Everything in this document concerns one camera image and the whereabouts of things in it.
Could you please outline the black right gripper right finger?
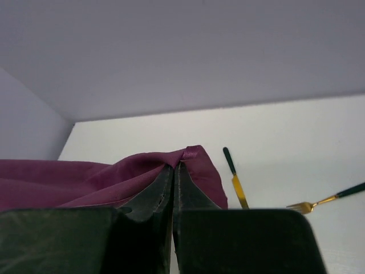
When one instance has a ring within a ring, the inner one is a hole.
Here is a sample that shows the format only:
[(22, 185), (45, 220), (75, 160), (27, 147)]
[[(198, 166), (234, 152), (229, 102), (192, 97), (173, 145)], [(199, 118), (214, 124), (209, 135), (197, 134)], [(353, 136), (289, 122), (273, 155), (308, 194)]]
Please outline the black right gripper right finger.
[(173, 235), (181, 273), (325, 273), (307, 219), (289, 209), (221, 209), (175, 172)]

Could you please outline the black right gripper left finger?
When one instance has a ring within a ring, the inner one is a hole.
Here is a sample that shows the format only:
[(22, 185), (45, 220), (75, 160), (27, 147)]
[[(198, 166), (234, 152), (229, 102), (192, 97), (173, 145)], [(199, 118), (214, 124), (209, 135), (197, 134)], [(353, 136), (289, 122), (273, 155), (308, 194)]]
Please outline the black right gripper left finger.
[(120, 207), (1, 213), (2, 273), (168, 273), (173, 169)]

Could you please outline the purple cloth napkin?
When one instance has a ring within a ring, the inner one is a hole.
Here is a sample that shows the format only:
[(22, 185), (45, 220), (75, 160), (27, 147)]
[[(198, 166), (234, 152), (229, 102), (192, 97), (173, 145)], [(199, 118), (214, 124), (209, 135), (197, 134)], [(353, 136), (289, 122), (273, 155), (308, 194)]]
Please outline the purple cloth napkin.
[(164, 166), (184, 163), (196, 186), (226, 209), (220, 175), (201, 145), (128, 156), (114, 164), (1, 160), (1, 211), (19, 208), (122, 206), (147, 188)]

